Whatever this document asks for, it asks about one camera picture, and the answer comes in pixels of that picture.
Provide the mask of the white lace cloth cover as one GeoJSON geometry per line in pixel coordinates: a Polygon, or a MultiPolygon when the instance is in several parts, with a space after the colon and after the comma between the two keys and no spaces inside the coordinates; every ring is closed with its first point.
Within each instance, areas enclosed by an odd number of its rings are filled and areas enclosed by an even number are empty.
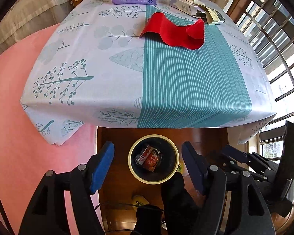
{"type": "Polygon", "coordinates": [[[34,32],[61,23],[71,10],[69,0],[17,0],[0,22],[0,54],[34,32]]]}

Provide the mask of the round blue trash bin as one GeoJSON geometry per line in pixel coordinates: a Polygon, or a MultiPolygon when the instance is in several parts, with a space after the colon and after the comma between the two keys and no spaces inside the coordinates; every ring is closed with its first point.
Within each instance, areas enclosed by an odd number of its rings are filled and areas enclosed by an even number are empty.
{"type": "Polygon", "coordinates": [[[128,167],[132,175],[148,185],[168,181],[178,170],[179,152],[165,136],[151,134],[138,139],[130,148],[128,167]]]}

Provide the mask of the metal window grille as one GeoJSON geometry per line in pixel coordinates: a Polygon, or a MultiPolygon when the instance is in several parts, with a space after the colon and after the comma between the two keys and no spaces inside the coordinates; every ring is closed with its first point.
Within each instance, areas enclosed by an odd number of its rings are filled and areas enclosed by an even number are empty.
{"type": "Polygon", "coordinates": [[[258,138],[260,154],[280,163],[286,121],[294,122],[294,18],[280,0],[233,0],[227,14],[259,58],[277,114],[258,138]]]}

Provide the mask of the pink bed sheet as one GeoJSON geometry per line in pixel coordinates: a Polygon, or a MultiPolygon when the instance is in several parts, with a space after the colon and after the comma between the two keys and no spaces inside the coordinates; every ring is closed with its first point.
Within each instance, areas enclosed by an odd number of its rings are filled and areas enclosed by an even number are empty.
{"type": "Polygon", "coordinates": [[[49,144],[20,104],[33,64],[55,30],[40,30],[0,55],[0,199],[14,232],[45,172],[71,171],[96,149],[97,131],[90,124],[61,146],[49,144]]]}

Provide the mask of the white purple carton box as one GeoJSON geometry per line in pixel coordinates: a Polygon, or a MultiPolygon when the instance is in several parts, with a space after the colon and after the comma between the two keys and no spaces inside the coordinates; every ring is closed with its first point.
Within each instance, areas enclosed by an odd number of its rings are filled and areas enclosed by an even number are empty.
{"type": "Polygon", "coordinates": [[[205,17],[205,11],[203,9],[194,3],[188,2],[187,0],[170,0],[169,5],[188,14],[189,16],[195,18],[205,17]]]}

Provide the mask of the left yellow slipper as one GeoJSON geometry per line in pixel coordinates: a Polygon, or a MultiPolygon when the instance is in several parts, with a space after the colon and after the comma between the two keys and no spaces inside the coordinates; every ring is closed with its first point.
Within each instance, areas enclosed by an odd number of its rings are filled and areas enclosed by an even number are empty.
{"type": "Polygon", "coordinates": [[[149,205],[150,203],[145,197],[140,195],[134,195],[132,197],[132,204],[139,207],[139,206],[149,205]]]}

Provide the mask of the black trouser legs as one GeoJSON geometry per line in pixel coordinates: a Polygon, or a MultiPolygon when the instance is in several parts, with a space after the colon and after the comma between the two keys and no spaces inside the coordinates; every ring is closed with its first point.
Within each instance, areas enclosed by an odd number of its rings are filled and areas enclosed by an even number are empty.
{"type": "Polygon", "coordinates": [[[161,234],[162,218],[168,234],[197,234],[200,208],[185,189],[182,174],[176,172],[161,185],[161,198],[163,209],[151,204],[138,207],[131,234],[161,234]]]}

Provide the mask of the white teal patterned tablecloth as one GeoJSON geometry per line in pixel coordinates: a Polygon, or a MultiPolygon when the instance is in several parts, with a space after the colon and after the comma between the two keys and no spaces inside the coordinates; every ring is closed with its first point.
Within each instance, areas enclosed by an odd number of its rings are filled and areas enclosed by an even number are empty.
{"type": "Polygon", "coordinates": [[[20,102],[38,132],[61,145],[85,123],[115,128],[242,126],[248,141],[275,116],[257,54],[229,16],[205,25],[199,49],[141,36],[157,12],[175,25],[196,20],[171,7],[84,0],[40,52],[20,102]]]}

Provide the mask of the green beige paper box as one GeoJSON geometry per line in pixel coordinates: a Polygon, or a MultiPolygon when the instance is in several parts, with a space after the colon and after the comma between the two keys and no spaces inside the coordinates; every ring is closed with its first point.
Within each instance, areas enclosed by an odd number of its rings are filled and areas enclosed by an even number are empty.
{"type": "Polygon", "coordinates": [[[203,19],[208,25],[219,25],[225,23],[225,18],[215,9],[204,5],[197,5],[198,12],[196,15],[203,19]]]}

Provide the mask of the red snack wrapper in bin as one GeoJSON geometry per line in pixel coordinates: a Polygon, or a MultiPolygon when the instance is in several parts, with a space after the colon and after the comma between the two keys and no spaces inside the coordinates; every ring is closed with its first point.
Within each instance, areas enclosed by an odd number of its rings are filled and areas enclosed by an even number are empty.
{"type": "Polygon", "coordinates": [[[154,172],[159,163],[161,163],[161,158],[162,153],[158,149],[151,145],[147,145],[142,153],[138,155],[136,163],[141,165],[144,169],[154,172]]]}

